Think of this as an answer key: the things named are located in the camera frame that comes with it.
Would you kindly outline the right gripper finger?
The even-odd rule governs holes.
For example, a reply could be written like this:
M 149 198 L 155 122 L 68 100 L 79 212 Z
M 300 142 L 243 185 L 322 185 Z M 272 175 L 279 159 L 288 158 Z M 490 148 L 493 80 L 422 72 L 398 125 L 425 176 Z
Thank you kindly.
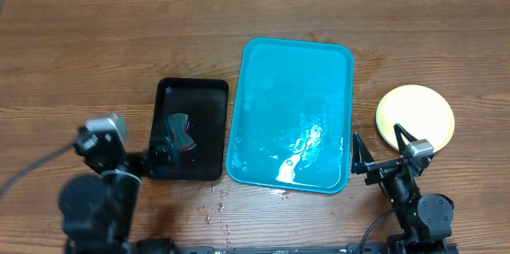
M 351 172 L 353 174 L 367 173 L 375 164 L 375 160 L 358 133 L 352 136 L 352 146 Z
M 413 147 L 417 141 L 400 123 L 394 125 L 394 133 L 399 151 L 404 151 L 407 147 Z

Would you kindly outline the yellow-green plate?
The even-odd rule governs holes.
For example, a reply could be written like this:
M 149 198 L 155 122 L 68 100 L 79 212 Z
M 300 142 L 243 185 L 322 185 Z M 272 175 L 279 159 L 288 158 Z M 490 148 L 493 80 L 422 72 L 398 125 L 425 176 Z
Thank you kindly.
M 375 123 L 382 138 L 398 149 L 394 125 L 417 139 L 428 140 L 439 151 L 453 137 L 455 119 L 448 102 L 425 86 L 408 84 L 388 92 L 376 108 Z

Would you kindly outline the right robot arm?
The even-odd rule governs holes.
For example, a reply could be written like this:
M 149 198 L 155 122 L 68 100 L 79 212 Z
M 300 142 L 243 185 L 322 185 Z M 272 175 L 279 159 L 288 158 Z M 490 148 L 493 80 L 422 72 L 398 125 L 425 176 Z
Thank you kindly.
M 399 157 L 377 163 L 359 134 L 352 136 L 351 172 L 365 174 L 365 183 L 378 185 L 390 201 L 391 209 L 369 226 L 358 244 L 349 244 L 349 253 L 458 254 L 452 236 L 454 203 L 439 193 L 422 195 L 415 181 L 434 158 L 434 147 L 426 139 L 416 139 L 400 124 L 394 125 Z M 386 242 L 368 244 L 370 233 L 394 214 L 401 232 Z

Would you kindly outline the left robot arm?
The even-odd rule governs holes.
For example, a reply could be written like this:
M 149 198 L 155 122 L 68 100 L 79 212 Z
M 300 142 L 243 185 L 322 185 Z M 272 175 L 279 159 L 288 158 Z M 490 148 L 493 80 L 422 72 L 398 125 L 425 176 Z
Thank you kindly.
M 129 240 L 142 178 L 151 164 L 146 154 L 124 149 L 126 138 L 125 122 L 115 113 L 78 129 L 72 146 L 94 173 L 71 179 L 60 192 L 65 253 L 180 253 L 170 238 Z

